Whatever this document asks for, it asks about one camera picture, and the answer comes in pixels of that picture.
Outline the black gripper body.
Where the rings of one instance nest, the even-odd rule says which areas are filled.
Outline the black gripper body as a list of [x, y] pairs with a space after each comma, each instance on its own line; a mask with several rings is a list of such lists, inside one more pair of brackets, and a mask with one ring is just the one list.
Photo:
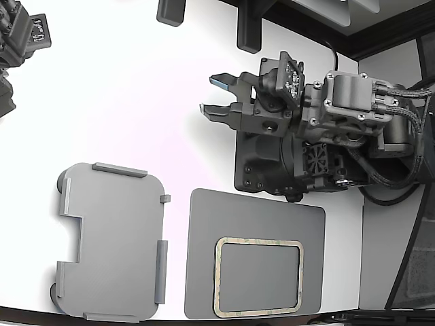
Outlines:
[[254, 117], [260, 120], [261, 133], [284, 137], [288, 132], [296, 132], [302, 113], [302, 89], [292, 92], [271, 92], [255, 85], [256, 99]]

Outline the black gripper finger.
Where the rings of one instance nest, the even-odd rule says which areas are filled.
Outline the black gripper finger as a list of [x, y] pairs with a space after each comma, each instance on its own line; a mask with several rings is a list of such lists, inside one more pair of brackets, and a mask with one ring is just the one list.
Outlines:
[[209, 121], [225, 124], [233, 130], [242, 130], [242, 118], [254, 112], [253, 104], [242, 102], [233, 102], [227, 106], [201, 103], [199, 108]]
[[246, 73], [242, 73], [236, 77], [229, 73], [220, 73], [210, 76], [209, 81], [212, 85], [235, 95], [237, 102], [250, 103], [253, 86], [243, 79], [245, 75]]

